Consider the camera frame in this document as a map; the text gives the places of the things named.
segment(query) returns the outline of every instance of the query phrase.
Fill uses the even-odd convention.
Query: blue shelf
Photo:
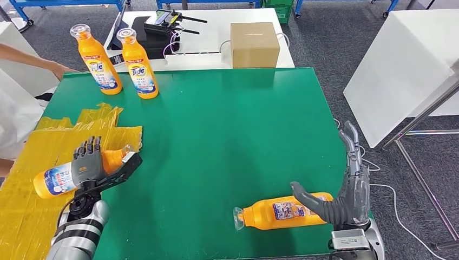
[[[163,4],[181,4],[181,0],[156,0],[158,9],[163,9]],[[260,0],[188,0],[188,3],[255,3],[255,8],[260,8]]]
[[[24,13],[23,7],[54,7],[60,5],[90,5],[90,4],[115,4],[118,10],[123,10],[124,3],[130,4],[131,0],[10,0],[17,13],[30,25],[33,21]]]

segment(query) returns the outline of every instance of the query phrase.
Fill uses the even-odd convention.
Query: yellow plastic bag
[[[1,259],[44,259],[57,215],[74,195],[40,198],[32,182],[38,172],[71,161],[75,147],[91,135],[102,136],[102,150],[130,144],[139,151],[142,127],[116,127],[122,110],[101,103],[99,109],[83,109],[75,126],[68,118],[38,122],[0,190]]]

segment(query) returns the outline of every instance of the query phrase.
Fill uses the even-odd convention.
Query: detergent bottle
[[[332,195],[326,192],[312,193],[312,195],[324,201],[333,200]],[[244,209],[235,207],[233,215],[236,230],[241,230],[244,226],[267,230],[325,223],[294,196],[260,200]]]
[[[118,31],[116,37],[123,43],[123,58],[139,97],[152,99],[158,95],[158,85],[150,67],[145,49],[137,42],[132,28]]]
[[[107,95],[118,94],[122,87],[120,77],[100,42],[91,35],[86,24],[77,24],[70,29],[70,34],[78,41],[78,51],[96,80],[101,92]]]
[[[123,165],[123,157],[133,151],[131,146],[126,145],[119,150],[105,150],[101,152],[102,166],[107,175],[115,172]],[[73,179],[71,173],[71,162],[55,166],[46,171],[40,172],[34,178],[34,187],[42,199],[49,199],[54,196],[76,189],[77,180]]]

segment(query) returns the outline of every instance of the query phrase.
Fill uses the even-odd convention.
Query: white cable
[[[227,43],[227,42],[230,42],[230,41],[231,41],[231,40],[226,40],[226,41],[224,41],[224,42],[222,42],[222,43],[220,44],[220,51],[219,51],[219,53],[221,53],[221,47],[223,47],[223,44],[225,44],[225,43]]]
[[[280,32],[280,33],[276,34],[276,36],[277,35],[283,35],[285,40],[287,41],[287,48],[290,48],[290,40],[288,39],[288,36],[283,32]]]
[[[402,222],[400,221],[400,218],[398,217],[398,212],[397,212],[397,202],[396,202],[396,199],[397,199],[397,194],[395,193],[395,190],[394,188],[392,188],[391,186],[389,185],[384,185],[384,184],[370,184],[370,186],[380,186],[380,187],[387,187],[387,188],[390,188],[392,190],[392,192],[394,193],[394,210],[395,210],[395,217],[397,218],[397,221],[398,223],[400,224],[400,226],[402,226],[402,228],[404,230],[406,230],[410,235],[412,235],[414,238],[416,238],[433,256],[435,256],[436,258],[440,259],[440,260],[446,260],[445,258],[442,258],[438,255],[436,255],[424,242],[422,242],[422,240],[420,238],[418,238],[415,234],[413,234],[413,232],[411,232],[409,229],[406,228],[406,226],[404,226],[402,224]]]
[[[373,165],[374,167],[376,167],[376,169],[371,169],[370,167],[368,167],[368,171],[370,172],[379,172],[381,170],[381,168],[379,166],[377,166],[376,164],[366,160],[366,159],[363,159],[363,156],[365,155],[366,151],[365,151],[365,148],[363,148],[363,146],[359,145],[360,149],[363,150],[362,152],[362,161],[366,161],[367,163]]]
[[[173,35],[172,35],[172,37],[171,37],[171,41],[169,42],[170,47],[171,47],[171,53],[172,53],[172,54],[175,54],[175,55],[178,54],[178,53],[176,53],[176,52],[174,51],[174,49],[172,48],[172,42],[175,42],[175,39],[178,38],[178,37],[182,34],[183,30],[184,30],[184,28],[182,27],[181,30],[173,31],[173,32],[172,32]]]
[[[287,36],[285,33],[283,33],[283,32],[280,32],[280,33],[276,34],[276,36],[277,36],[277,35],[282,35],[282,36],[285,38],[285,40],[287,41],[287,48],[290,48],[290,40],[288,39],[288,36]],[[223,44],[225,44],[225,43],[227,43],[227,42],[230,42],[230,41],[231,41],[231,40],[226,40],[226,41],[224,41],[224,42],[222,42],[222,43],[220,44],[219,53],[221,53],[221,48],[223,47]]]
[[[172,44],[174,43],[180,43],[180,42],[171,42],[169,43],[168,45],[166,45],[166,47],[164,48],[164,50],[162,51],[162,56],[164,57],[164,59],[166,60],[167,62],[167,59],[166,59],[166,50],[167,50],[167,47],[171,46]]]
[[[334,120],[336,123],[338,123],[338,125],[336,126],[336,128],[339,128],[339,126],[341,125],[341,123],[340,123],[340,122],[338,121],[338,119],[336,119],[336,118],[333,118],[333,120]]]

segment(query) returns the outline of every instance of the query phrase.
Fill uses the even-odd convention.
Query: green crate
[[[290,5],[285,5],[285,4],[275,4],[275,5],[264,4],[263,8],[274,8],[276,10],[277,19],[279,19],[279,23],[288,23],[288,18],[290,17],[290,12],[292,10],[292,4],[290,4]]]
[[[264,5],[293,5],[293,0],[262,0],[262,6]]]

